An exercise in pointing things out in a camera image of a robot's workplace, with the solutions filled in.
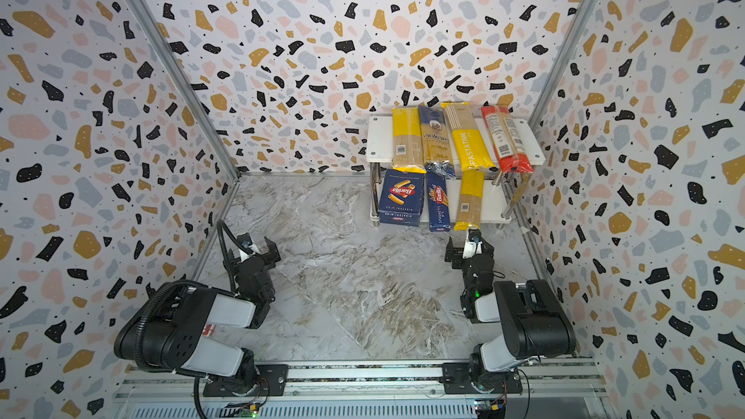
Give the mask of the yellow spaghetti package with barcode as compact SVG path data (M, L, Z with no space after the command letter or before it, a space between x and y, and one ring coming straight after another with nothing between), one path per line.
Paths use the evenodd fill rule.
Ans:
M394 108L392 123L393 168L405 173L425 174L418 108Z

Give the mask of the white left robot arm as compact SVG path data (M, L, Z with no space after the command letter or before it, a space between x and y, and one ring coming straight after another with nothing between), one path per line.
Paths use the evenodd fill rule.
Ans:
M226 252L233 291L189 279L163 284L121 329L114 355L144 372L212 376L252 386L258 376L252 352L212 339L205 329L256 330L263 324L275 302L270 271L281 261L275 242L265 243L264 253L256 246L239 255Z

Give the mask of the blue clear spaghetti bag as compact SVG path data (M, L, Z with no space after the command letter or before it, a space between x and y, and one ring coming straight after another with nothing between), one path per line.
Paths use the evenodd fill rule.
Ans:
M440 108L420 105L418 113L425 170L452 180L455 178L455 168L444 111Z

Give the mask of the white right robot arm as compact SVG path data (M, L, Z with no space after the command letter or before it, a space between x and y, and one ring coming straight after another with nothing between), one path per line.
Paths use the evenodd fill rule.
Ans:
M513 282L495 269L496 250L477 229L468 231L465 244L449 240L444 261L459 271L464 290L460 306L475 324L498 324L502 333L475 347L469 373L509 372L532 361L570 355L576 335L550 285L543 279Z

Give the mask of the blue Barilla spaghetti box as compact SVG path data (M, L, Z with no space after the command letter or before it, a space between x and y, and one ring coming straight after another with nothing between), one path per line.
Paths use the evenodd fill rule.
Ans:
M432 232L449 232L451 228L446 180L434 172L426 174L429 227Z

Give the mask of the yellow Pastatime spaghetti package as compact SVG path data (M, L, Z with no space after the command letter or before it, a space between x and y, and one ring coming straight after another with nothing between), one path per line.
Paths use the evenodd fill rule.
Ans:
M471 107L465 103L442 104L445 121L463 172L489 171L496 167L482 139Z

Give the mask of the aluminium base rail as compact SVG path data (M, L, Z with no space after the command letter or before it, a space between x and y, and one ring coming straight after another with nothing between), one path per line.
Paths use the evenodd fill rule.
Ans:
M524 364L474 382L464 360L275 361L243 396L218 380L133 370L116 418L612 418L587 358Z

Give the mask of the red spaghetti package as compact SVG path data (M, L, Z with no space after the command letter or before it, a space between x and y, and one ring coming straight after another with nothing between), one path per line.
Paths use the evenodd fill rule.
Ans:
M480 111L490 132L500 170L504 174L533 174L534 168L508 108L484 106Z

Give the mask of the white two-tier shelf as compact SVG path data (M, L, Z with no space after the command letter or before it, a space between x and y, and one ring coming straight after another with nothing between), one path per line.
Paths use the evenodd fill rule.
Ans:
M528 120L516 118L514 120L517 132L522 138L527 157L535 170L545 163L545 156L539 146L539 142L529 126ZM452 219L455 219L459 207L459 196L461 188L460 164L455 153L453 142L450 141L450 149L454 156L456 172L459 174L457 180L448 180L446 190L450 200L449 213ZM379 225L379 199L382 194L382 173L387 167L392 165L393 161L393 122L391 116L371 116L368 122L367 151L366 159L369 163L370 172L370 219L374 226ZM483 184L483 198L481 207L482 224L498 224L505 227L510 224L513 209L521 195L514 193L504 193L502 187L506 180L502 179L501 173L490 173L487 175Z

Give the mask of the blue Barilla rigatoni box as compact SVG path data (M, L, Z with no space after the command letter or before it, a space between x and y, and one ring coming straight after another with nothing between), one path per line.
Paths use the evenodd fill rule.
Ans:
M378 201L379 221L416 227L424 207L425 176L389 169L385 172Z

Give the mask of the yellow clear spaghetti package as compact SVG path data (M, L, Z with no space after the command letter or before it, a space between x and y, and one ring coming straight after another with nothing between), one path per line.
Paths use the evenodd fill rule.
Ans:
M477 170L469 170L463 174L455 231L480 228L484 177L485 174Z

